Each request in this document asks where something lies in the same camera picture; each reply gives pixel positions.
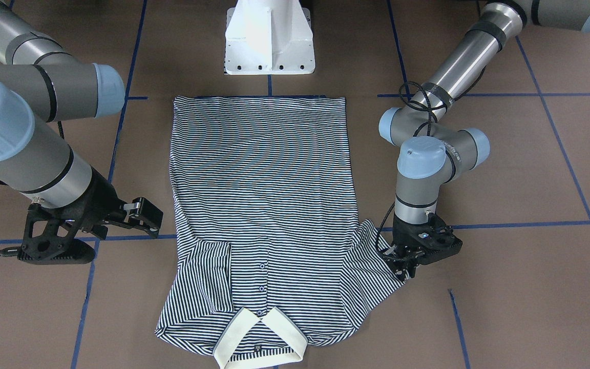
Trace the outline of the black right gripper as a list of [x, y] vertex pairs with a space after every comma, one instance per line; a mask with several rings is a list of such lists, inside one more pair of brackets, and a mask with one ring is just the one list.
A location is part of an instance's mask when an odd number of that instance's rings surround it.
[[73, 220], [65, 239], [73, 240], [79, 233], [87, 233], [104, 240], [108, 234], [106, 224], [141, 230], [151, 239], [159, 238], [163, 212], [156, 205], [144, 197], [125, 203], [96, 169], [91, 172], [86, 191], [64, 210], [64, 219]]

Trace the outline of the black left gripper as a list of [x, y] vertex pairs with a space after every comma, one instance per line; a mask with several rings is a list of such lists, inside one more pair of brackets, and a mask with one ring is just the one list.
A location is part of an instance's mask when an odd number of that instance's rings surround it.
[[446, 225], [444, 220], [435, 213], [431, 213], [428, 222], [422, 224], [407, 223], [398, 216], [395, 217], [393, 222], [395, 247], [384, 250], [383, 259], [398, 280], [405, 282], [416, 276], [417, 257], [423, 254], [418, 235]]

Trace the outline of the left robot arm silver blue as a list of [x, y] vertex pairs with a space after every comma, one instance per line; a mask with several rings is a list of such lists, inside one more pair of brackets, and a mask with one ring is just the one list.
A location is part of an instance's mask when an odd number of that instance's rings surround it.
[[440, 123], [479, 128], [491, 152], [441, 189], [461, 254], [410, 285], [590, 294], [590, 33], [527, 27]]

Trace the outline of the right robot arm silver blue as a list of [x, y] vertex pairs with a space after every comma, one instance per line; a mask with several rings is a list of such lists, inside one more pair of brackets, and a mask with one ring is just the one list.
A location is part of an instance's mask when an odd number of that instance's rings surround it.
[[145, 198], [120, 199], [49, 126], [118, 114], [126, 100], [115, 68], [80, 63], [0, 2], [0, 183], [31, 202], [26, 240], [38, 221], [45, 237], [62, 227], [103, 240], [113, 225], [157, 238], [162, 211]]

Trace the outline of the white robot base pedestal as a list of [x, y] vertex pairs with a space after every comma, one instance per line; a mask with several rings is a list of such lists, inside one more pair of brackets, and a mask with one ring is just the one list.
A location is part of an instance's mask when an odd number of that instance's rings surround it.
[[316, 69], [309, 1], [238, 1], [226, 12], [224, 72], [304, 75]]

